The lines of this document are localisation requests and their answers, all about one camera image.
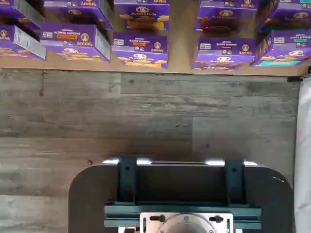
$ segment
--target annie's logo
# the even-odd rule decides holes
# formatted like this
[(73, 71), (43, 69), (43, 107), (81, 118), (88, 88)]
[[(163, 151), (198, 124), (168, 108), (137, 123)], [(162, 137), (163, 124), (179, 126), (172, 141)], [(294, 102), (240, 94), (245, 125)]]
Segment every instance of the annie's logo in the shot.
[(309, 14), (307, 12), (299, 12), (294, 14), (293, 18), (294, 19), (302, 19), (302, 18), (307, 18)]
[(74, 15), (74, 16), (79, 16), (79, 15), (82, 14), (81, 11), (75, 10), (75, 9), (70, 9), (70, 10), (68, 10), (68, 13), (71, 14), (71, 15)]
[(77, 45), (93, 46), (92, 42), (88, 42), (89, 35), (87, 33), (81, 34), (81, 40), (82, 42), (77, 42)]
[(147, 58), (145, 54), (134, 54), (134, 57), (141, 60), (145, 60)]
[(7, 37), (6, 35), (7, 35), (6, 30), (1, 30), (1, 31), (0, 31), (0, 39), (1, 39), (1, 40), (9, 40), (10, 38)]
[(139, 6), (136, 8), (136, 12), (131, 13), (132, 16), (156, 16), (156, 13), (150, 12), (148, 7)]
[(288, 53), (288, 55), (280, 55), (280, 57), (302, 57), (304, 56), (302, 50), (295, 50)]
[(233, 11), (230, 11), (230, 10), (223, 10), (223, 11), (219, 12), (219, 16), (212, 16), (212, 18), (236, 19), (236, 17), (233, 17)]
[(6, 0), (1, 0), (0, 5), (10, 5), (10, 3), (7, 2)]
[(74, 49), (71, 49), (71, 48), (66, 48), (66, 49), (64, 49), (64, 51), (70, 52), (70, 53), (77, 53), (78, 52), (78, 50), (74, 50)]
[(92, 2), (92, 0), (86, 0), (81, 2), (80, 6), (97, 6), (95, 2)]
[(254, 8), (254, 5), (252, 4), (252, 0), (244, 0), (244, 3), (241, 4), (241, 7), (251, 7), (251, 8)]
[(231, 57), (219, 57), (216, 61), (211, 61), (216, 63), (232, 63), (234, 61), (231, 60)]
[(219, 15), (222, 17), (230, 17), (233, 15), (233, 11), (223, 10), (223, 11), (219, 12)]
[(243, 54), (253, 54), (251, 51), (249, 51), (249, 46), (248, 44), (244, 44), (242, 46), (242, 51), (239, 51), (239, 55), (243, 55)]
[(228, 62), (231, 60), (231, 57), (219, 57), (217, 58), (217, 61), (219, 62)]
[(136, 8), (136, 11), (138, 13), (148, 13), (149, 12), (149, 8), (144, 7), (144, 6), (140, 6), (140, 7)]
[(164, 52), (164, 50), (161, 49), (161, 43), (155, 42), (155, 48), (151, 49), (151, 52)]
[(288, 55), (290, 55), (290, 56), (300, 56), (302, 54), (303, 54), (302, 50), (296, 50), (296, 51), (292, 51), (292, 52), (288, 53)]

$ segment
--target green metal frame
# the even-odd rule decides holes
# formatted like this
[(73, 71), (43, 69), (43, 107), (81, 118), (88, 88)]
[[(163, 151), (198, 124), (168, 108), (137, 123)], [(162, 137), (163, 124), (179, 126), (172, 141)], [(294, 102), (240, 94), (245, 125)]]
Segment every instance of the green metal frame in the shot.
[(117, 201), (104, 207), (106, 227), (139, 227), (141, 212), (176, 213), (232, 213), (235, 229), (261, 229), (261, 208), (250, 207), (247, 203), (244, 163), (225, 163), (227, 203), (218, 202), (176, 202), (136, 201), (136, 159), (120, 159)]

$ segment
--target mac and cheese box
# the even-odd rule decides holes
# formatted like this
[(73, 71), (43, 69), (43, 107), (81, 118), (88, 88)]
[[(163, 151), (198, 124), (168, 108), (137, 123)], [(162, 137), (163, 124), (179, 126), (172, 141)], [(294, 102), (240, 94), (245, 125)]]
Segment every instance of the mac and cheese box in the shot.
[(40, 35), (40, 25), (44, 22), (44, 17), (25, 0), (1, 0), (0, 14), (5, 20), (11, 20)]
[(269, 0), (261, 7), (256, 19), (258, 32), (310, 27), (311, 1), (308, 0)]
[(311, 57), (311, 31), (271, 31), (255, 50), (251, 66), (293, 67)]
[(111, 46), (95, 25), (44, 23), (40, 43), (66, 60), (110, 61)]
[(129, 29), (169, 29), (170, 0), (115, 0), (115, 8)]
[(257, 7), (257, 0), (201, 0), (196, 30), (208, 33), (239, 31), (251, 21)]
[(112, 29), (113, 12), (107, 0), (44, 0), (44, 7), (61, 21), (99, 22), (107, 30)]
[(254, 56), (254, 39), (201, 36), (193, 69), (237, 69), (252, 62)]
[(113, 33), (112, 50), (127, 66), (167, 68), (167, 36)]
[(45, 48), (14, 25), (0, 25), (0, 56), (45, 60)]

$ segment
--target circular metal mount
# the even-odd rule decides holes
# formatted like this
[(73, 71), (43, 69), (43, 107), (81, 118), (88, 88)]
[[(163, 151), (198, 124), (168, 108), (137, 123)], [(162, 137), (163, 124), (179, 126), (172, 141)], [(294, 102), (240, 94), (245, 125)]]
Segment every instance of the circular metal mount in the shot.
[(145, 212), (140, 214), (140, 233), (233, 233), (233, 215)]

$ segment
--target wooden shelf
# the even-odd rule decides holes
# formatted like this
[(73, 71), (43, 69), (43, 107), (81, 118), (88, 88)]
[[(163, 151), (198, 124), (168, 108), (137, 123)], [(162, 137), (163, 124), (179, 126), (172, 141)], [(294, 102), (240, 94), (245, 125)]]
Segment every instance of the wooden shelf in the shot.
[[(226, 75), (268, 75), (268, 76), (301, 76), (307, 72), (308, 63), (298, 67), (242, 67), (232, 71), (192, 70), (197, 39), (199, 33), (194, 31), (198, 2), (193, 0), (171, 0), (170, 31), (160, 32), (169, 36), (168, 69), (161, 70), (146, 67), (128, 67), (123, 65), (116, 56), (112, 55), (111, 63), (93, 61), (67, 61), (60, 56), (48, 52), (46, 61), (21, 58), (0, 58), (2, 68), (34, 68), (34, 69), (64, 69), (64, 70), (95, 70), (115, 72), (151, 72), (151, 73), (181, 73), (181, 74), (226, 74)], [(46, 13), (47, 21), (54, 21)], [(253, 37), (254, 21), (249, 23), (238, 35), (239, 37)], [(124, 27), (115, 13), (114, 30), (124, 31)]]

